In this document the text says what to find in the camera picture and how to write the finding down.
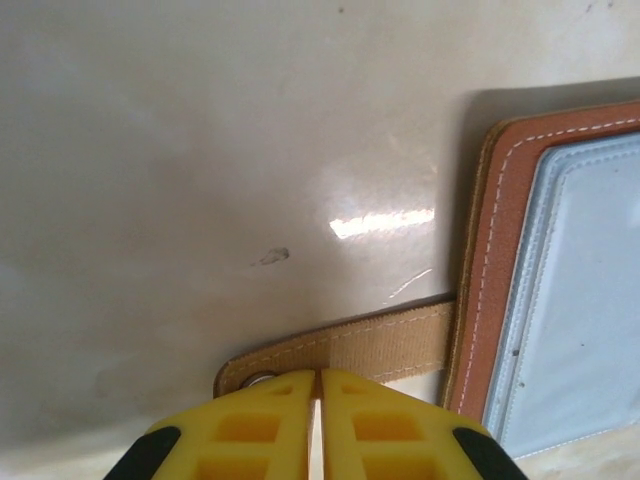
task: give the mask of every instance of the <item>white stitching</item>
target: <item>white stitching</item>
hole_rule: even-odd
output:
[[[428,363],[421,363],[419,365],[414,365],[413,367],[397,368],[395,370],[389,370],[388,372],[378,373],[377,375],[373,375],[372,378],[380,378],[380,377],[384,377],[385,375],[391,375],[393,373],[410,372],[412,370],[416,370],[421,367],[430,367],[432,365],[442,365],[442,362],[428,362]]]
[[[543,448],[542,450],[537,450],[535,452],[527,453],[526,455],[521,455],[519,457],[516,457],[515,460],[522,460],[523,458],[531,457],[533,455],[537,455],[538,453],[546,452],[548,450],[553,450],[554,448],[562,447],[564,445],[570,445],[572,443],[579,442],[580,440],[586,440],[587,438],[596,437],[598,435],[602,435],[603,433],[608,433],[608,432],[611,432],[613,430],[615,430],[615,429],[614,428],[607,428],[606,430],[600,430],[599,432],[596,432],[596,433],[590,433],[589,435],[584,435],[582,437],[575,438],[573,440],[568,440],[566,442],[559,443],[558,445],[553,445],[551,447]]]
[[[614,122],[615,125],[622,125],[622,124],[631,124],[631,123],[636,123],[638,122],[638,118],[630,118],[627,120],[618,120],[617,122]],[[524,143],[527,142],[533,142],[535,140],[540,140],[543,138],[547,138],[547,137],[553,137],[556,135],[564,135],[567,133],[572,133],[575,131],[578,132],[584,132],[587,130],[599,130],[603,127],[606,126],[611,126],[611,123],[607,123],[607,124],[603,124],[603,125],[592,125],[590,127],[579,127],[579,128],[569,128],[567,130],[564,131],[560,131],[560,132],[556,132],[556,133],[548,133],[545,135],[538,135],[538,136],[531,136],[531,137],[527,137],[524,140],[519,141],[518,143],[515,143],[511,149],[509,149],[509,151],[507,152],[507,155],[504,159],[504,162],[502,163],[502,167],[500,168],[500,176],[498,177],[498,185],[496,188],[496,196],[493,202],[493,213],[491,214],[491,220],[489,222],[489,238],[487,240],[487,247],[485,250],[485,255],[484,255],[484,265],[482,265],[482,274],[480,276],[480,290],[478,292],[478,305],[476,307],[476,316],[475,319],[473,321],[473,333],[471,335],[471,349],[469,351],[469,360],[467,361],[467,370],[465,372],[464,375],[464,383],[462,385],[462,394],[460,395],[460,403],[458,404],[458,413],[460,413],[462,411],[462,405],[464,404],[464,399],[465,396],[467,394],[467,387],[469,386],[469,374],[471,373],[471,366],[473,364],[473,358],[475,355],[475,349],[476,349],[476,342],[478,340],[478,326],[480,324],[479,320],[480,320],[480,312],[482,310],[482,293],[484,290],[484,279],[485,279],[485,275],[487,273],[487,266],[489,265],[489,258],[488,258],[488,254],[491,251],[491,241],[493,240],[493,226],[494,226],[494,220],[495,220],[495,216],[498,213],[498,205],[500,203],[500,190],[502,188],[502,179],[504,177],[504,173],[505,170],[507,168],[507,165],[509,164],[509,160],[511,158],[513,158],[511,155],[513,154],[513,152],[520,147],[521,145],[523,145]]]
[[[316,339],[316,340],[314,340],[312,342],[304,343],[304,344],[301,344],[301,345],[296,345],[295,347],[291,347],[291,348],[288,348],[286,350],[282,350],[281,352],[277,352],[277,353],[274,353],[272,355],[268,355],[266,357],[260,358],[258,360],[253,361],[253,362],[250,362],[250,363],[242,366],[241,368],[238,368],[237,370],[233,370],[233,371],[227,373],[227,376],[224,379],[223,385],[226,385],[230,381],[231,377],[233,377],[234,375],[237,375],[240,372],[243,372],[247,368],[253,367],[254,365],[257,365],[259,363],[267,362],[269,360],[272,360],[274,358],[279,357],[280,355],[284,355],[286,353],[290,353],[293,350],[300,350],[302,348],[311,347],[311,346],[313,346],[313,345],[315,345],[317,343],[324,343],[324,342],[327,342],[329,340],[338,340],[338,339],[345,338],[345,337],[348,337],[348,336],[351,336],[351,335],[359,335],[359,334],[364,333],[364,332],[369,332],[371,330],[379,330],[379,329],[382,329],[382,328],[393,327],[394,325],[402,325],[404,323],[412,323],[412,322],[415,322],[415,321],[418,321],[418,320],[426,320],[427,318],[437,317],[437,316],[441,316],[441,315],[442,315],[442,313],[438,312],[438,313],[432,313],[430,315],[424,315],[424,316],[421,316],[421,317],[408,318],[406,320],[396,320],[395,322],[382,323],[380,325],[376,325],[375,327],[362,328],[360,330],[355,330],[353,332],[342,333],[340,335],[326,336],[326,337],[323,337],[321,339]],[[412,370],[414,368],[420,368],[421,366],[426,366],[426,364],[417,365],[415,367],[407,367],[407,370]],[[385,372],[384,374],[380,374],[380,376],[383,376],[383,375],[386,375],[386,374],[389,374],[389,373],[392,373],[392,372]]]

